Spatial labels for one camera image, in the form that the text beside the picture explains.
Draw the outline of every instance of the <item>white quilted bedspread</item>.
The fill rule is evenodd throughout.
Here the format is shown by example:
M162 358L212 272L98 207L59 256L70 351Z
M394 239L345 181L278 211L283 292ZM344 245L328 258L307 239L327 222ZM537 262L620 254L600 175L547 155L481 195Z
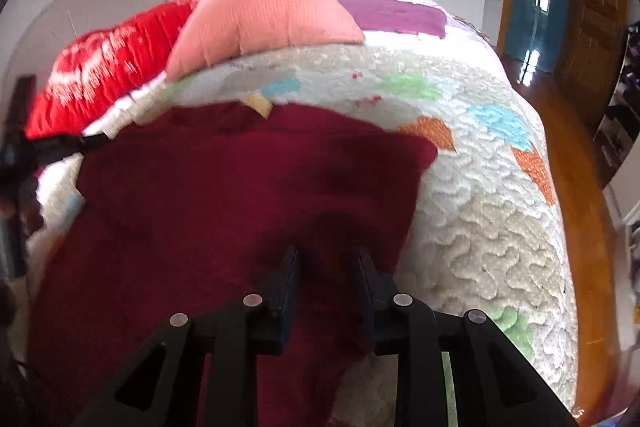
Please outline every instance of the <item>white quilted bedspread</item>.
M379 37L367 36L367 46L290 48L233 60L151 92L146 107L157 112L261 92L273 103L317 105L432 139L438 159L420 182L395 273L400 290L437 311L484 310L572 407L574 287L539 116L511 89L499 62L478 68L453 52L377 46ZM372 356L348 372L334 418L392 425L395 364L393 357Z

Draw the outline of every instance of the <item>bedsheet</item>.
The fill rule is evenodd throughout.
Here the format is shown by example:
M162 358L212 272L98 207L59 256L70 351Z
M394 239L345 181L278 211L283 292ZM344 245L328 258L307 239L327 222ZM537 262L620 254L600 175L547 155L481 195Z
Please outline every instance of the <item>bedsheet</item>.
M483 309L570 408L575 295L539 116L511 89L490 47L461 23L447 23L442 41L382 32L366 38L365 46L290 48L232 60L152 89L105 125L114 134L170 105L259 92L276 104L317 105L429 137L439 156L421 179L395 273L399 288L438 311ZM65 175L46 206L61 207L72 178ZM395 375L393 358L365 359L345 375L334 418L391 425Z

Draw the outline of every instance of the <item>black cable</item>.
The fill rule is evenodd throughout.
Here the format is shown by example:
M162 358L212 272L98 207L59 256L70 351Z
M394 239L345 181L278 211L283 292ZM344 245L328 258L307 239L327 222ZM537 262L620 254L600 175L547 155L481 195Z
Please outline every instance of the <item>black cable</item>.
M31 367L29 364L25 362L21 362L20 360L16 360L16 359L14 359L14 363L18 367L23 368L28 375L33 375L37 380L42 382L44 386L47 387L53 394L55 394L57 399L59 400L58 402L59 405L66 403L66 405L64 406L64 409L66 409L66 413L68 413L70 417L75 416L76 413L82 409L81 405L78 402L76 402L76 400L74 400L67 393L64 393L63 391L60 391L59 389L57 389L53 384L51 384L46 378L44 378L36 369ZM32 407L38 409L38 405L36 404L36 401L33 399L33 397L30 396L29 399Z

